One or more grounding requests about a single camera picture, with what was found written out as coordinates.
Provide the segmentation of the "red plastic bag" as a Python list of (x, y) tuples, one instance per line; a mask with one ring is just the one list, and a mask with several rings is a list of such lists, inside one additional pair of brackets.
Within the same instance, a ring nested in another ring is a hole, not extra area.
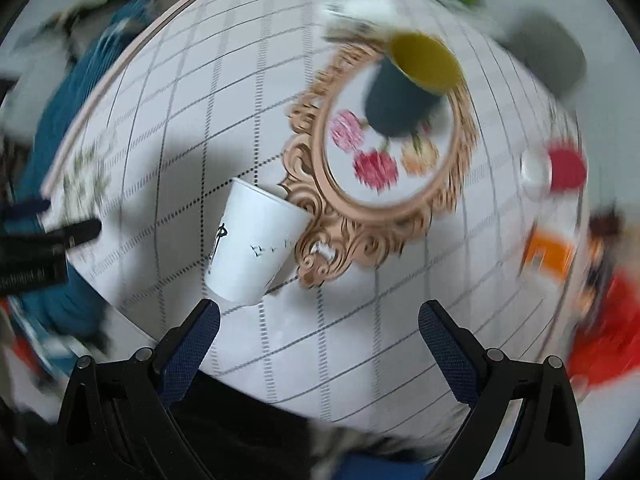
[(574, 337), (567, 374), (593, 388), (638, 370), (639, 284), (625, 271), (615, 270), (599, 322)]

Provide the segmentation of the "white cup with bamboo print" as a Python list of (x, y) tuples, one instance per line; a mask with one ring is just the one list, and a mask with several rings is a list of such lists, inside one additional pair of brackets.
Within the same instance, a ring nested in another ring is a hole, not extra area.
[(384, 42), (401, 24), (390, 0), (333, 0), (318, 5), (317, 18), (329, 40)]

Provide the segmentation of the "red ribbed paper cup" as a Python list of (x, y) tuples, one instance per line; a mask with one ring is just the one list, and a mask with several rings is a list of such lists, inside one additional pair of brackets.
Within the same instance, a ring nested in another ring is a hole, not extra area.
[(587, 183), (587, 159), (570, 141), (534, 146), (521, 154), (520, 179), (524, 192), (534, 200), (575, 194)]

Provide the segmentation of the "dark green cup yellow inside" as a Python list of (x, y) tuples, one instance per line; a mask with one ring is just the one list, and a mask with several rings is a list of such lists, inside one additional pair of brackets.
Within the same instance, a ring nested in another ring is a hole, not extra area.
[(462, 81), (462, 69), (437, 38), (398, 32), (388, 40), (364, 100), (364, 117), (386, 138), (416, 128)]

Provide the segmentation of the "grey padded chair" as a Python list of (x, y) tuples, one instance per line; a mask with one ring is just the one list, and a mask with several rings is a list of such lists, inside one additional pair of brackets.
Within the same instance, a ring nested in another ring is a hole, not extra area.
[(543, 10), (526, 10), (508, 28), (502, 45), (559, 100), (568, 98), (586, 76), (579, 42)]

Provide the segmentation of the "white paper cup with birds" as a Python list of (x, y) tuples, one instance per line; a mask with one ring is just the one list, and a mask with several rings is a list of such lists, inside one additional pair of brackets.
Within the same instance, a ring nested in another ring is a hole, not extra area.
[(258, 304), (313, 218), (305, 209), (234, 178), (205, 285), (232, 304)]

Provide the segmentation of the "orange and white cup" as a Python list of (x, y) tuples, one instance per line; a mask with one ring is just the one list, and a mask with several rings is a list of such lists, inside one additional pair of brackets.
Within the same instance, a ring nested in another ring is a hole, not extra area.
[(574, 236), (534, 223), (526, 238), (520, 274), (535, 274), (564, 284), (570, 276), (576, 248)]

